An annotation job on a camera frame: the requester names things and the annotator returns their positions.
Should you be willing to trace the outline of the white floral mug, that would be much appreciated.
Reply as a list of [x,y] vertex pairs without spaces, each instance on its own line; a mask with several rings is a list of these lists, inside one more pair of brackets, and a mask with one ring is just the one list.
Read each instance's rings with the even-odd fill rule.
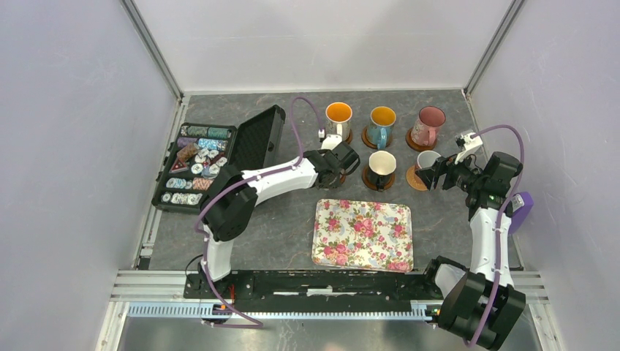
[[415,166],[418,169],[432,167],[440,156],[441,154],[435,151],[422,151],[417,155]]

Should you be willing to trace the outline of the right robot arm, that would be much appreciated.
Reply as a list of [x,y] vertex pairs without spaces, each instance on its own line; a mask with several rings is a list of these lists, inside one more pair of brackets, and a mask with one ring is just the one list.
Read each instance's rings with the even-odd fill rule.
[[424,160],[415,171],[428,189],[458,187],[466,193],[472,231],[472,259],[465,268],[444,257],[432,260],[422,279],[424,293],[444,300],[438,326],[467,345],[499,350],[521,316],[526,296],[515,288],[508,263],[512,222],[511,181],[523,170],[521,160],[501,151],[479,169],[474,156]]

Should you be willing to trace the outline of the blue mug yellow inside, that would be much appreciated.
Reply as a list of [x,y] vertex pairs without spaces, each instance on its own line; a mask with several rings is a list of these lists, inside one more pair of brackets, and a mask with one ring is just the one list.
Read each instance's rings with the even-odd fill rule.
[[367,127],[367,138],[377,145],[378,150],[385,149],[388,135],[392,134],[396,122],[396,113],[389,107],[375,107],[370,114]]

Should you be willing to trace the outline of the pink ghost mug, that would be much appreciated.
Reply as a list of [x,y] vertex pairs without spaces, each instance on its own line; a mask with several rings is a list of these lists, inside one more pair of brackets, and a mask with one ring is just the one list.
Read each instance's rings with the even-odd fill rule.
[[438,140],[441,127],[446,122],[443,110],[434,106],[423,107],[413,125],[412,139],[422,146],[430,146]]

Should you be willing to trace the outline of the cork coaster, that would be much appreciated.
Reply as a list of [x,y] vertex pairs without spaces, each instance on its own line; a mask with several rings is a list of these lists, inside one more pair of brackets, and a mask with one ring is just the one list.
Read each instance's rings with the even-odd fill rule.
[[422,179],[416,174],[419,169],[417,165],[411,166],[406,173],[407,183],[417,191],[427,191],[427,186],[423,183]]

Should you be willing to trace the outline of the black mug cream inside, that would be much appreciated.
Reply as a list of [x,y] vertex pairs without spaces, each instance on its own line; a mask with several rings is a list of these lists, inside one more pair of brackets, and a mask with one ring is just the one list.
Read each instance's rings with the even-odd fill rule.
[[387,151],[376,151],[368,158],[368,166],[375,172],[387,175],[396,172],[396,158]]

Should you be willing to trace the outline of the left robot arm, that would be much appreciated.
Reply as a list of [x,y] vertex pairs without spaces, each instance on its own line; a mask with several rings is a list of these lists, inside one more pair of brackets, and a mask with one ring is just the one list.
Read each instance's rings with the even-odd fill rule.
[[201,287],[212,298],[230,288],[234,240],[247,228],[254,209],[266,200],[301,189],[336,189],[360,165],[359,154],[346,142],[332,149],[304,151],[294,159],[259,170],[223,167],[203,196],[194,230],[203,235]]

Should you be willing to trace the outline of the floral mug orange inside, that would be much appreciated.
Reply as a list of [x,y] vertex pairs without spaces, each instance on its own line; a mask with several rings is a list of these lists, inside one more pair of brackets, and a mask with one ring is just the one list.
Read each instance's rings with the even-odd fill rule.
[[325,109],[325,131],[327,133],[334,133],[337,129],[340,129],[343,141],[345,141],[351,130],[352,115],[352,108],[344,102],[329,104]]

